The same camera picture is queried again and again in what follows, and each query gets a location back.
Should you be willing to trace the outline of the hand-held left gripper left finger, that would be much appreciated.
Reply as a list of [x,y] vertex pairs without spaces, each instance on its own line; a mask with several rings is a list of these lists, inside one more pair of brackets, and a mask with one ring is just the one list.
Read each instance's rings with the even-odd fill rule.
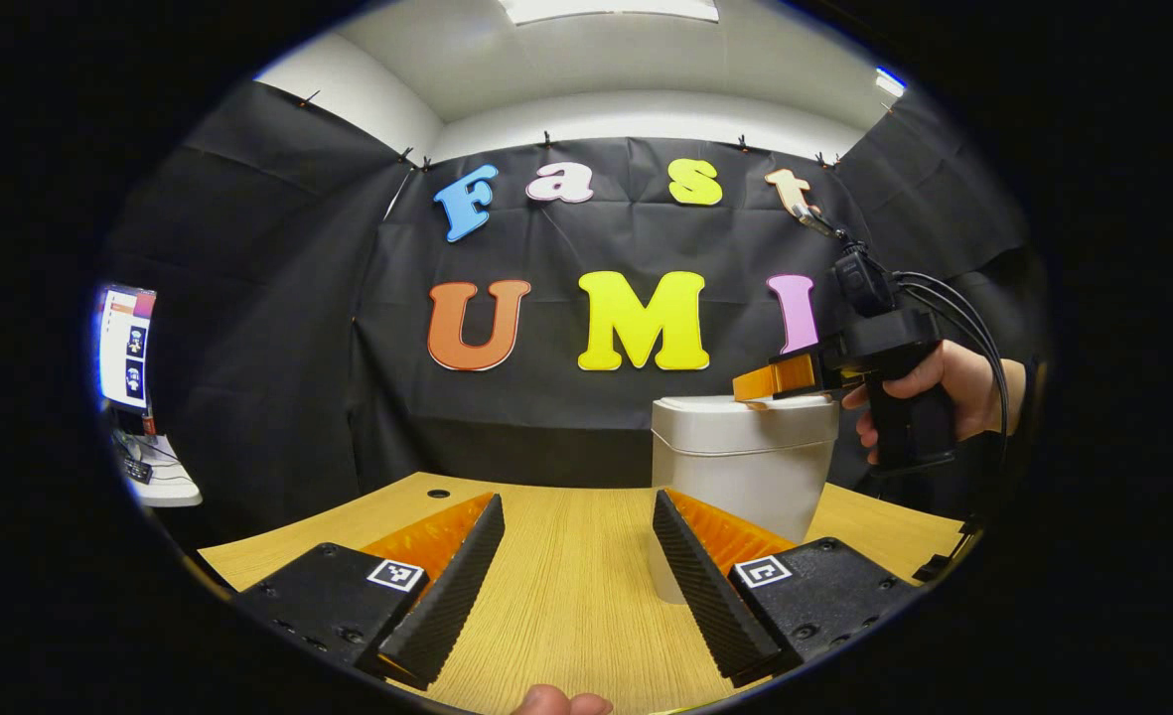
[[480,493],[361,549],[320,542],[240,590],[233,607],[341,668],[427,689],[504,534],[503,498]]

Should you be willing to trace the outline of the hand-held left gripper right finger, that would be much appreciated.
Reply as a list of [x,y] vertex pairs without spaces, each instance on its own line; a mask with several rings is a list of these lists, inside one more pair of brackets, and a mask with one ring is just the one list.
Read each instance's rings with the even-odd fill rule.
[[655,496],[653,533],[719,674],[735,687],[838,652],[921,595],[836,538],[796,546],[670,489]]

